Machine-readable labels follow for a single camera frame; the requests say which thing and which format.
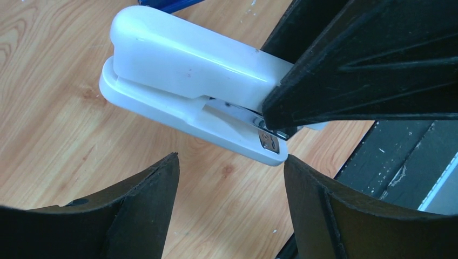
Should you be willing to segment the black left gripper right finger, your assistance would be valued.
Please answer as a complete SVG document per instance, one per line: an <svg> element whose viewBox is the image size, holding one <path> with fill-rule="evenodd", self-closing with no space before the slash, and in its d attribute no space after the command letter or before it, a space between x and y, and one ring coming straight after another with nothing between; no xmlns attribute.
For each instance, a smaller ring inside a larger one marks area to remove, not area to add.
<svg viewBox="0 0 458 259"><path fill-rule="evenodd" d="M457 258L457 216L358 192L289 155L284 179L301 258Z"/></svg>

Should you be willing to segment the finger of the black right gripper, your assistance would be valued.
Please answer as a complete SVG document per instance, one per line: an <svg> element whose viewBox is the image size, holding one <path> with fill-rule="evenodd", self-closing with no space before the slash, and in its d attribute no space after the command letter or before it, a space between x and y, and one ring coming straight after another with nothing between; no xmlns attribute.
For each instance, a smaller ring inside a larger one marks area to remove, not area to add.
<svg viewBox="0 0 458 259"><path fill-rule="evenodd" d="M271 130L457 119L457 1L293 1L262 49L293 64L262 103Z"/></svg>

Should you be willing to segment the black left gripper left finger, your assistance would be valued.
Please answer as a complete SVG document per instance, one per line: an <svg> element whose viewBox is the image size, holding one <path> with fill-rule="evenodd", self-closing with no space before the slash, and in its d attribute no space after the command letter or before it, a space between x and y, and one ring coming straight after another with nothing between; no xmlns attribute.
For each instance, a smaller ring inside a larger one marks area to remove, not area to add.
<svg viewBox="0 0 458 259"><path fill-rule="evenodd" d="M179 176L171 153L64 206L1 206L1 258L161 258Z"/></svg>

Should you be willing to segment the blue stapler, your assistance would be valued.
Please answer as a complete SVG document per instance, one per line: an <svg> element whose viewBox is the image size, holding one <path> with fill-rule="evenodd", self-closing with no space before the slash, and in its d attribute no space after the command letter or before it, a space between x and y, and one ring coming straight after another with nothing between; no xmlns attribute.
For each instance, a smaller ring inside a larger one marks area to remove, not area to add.
<svg viewBox="0 0 458 259"><path fill-rule="evenodd" d="M166 13L174 13L202 1L203 0L138 0L138 4L155 8Z"/></svg>

